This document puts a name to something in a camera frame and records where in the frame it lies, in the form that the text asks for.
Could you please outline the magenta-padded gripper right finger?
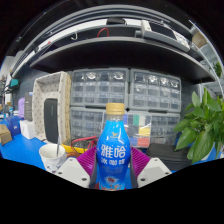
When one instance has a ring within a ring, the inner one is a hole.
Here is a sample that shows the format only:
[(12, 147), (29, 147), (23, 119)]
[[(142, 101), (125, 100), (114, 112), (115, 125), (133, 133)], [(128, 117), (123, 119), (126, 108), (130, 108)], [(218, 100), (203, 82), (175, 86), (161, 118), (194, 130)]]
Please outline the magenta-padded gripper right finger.
[(150, 158), (131, 148), (130, 179), (133, 188), (141, 188), (170, 174), (169, 168), (159, 158)]

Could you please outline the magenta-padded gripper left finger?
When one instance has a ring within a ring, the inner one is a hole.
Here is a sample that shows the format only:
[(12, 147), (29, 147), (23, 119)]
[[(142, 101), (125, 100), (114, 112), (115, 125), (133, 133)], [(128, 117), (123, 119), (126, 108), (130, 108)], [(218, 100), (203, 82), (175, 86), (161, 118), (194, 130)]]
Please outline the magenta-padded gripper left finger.
[(78, 158), (69, 157), (56, 171), (56, 175), (84, 188), (94, 188), (97, 179), (96, 148)]

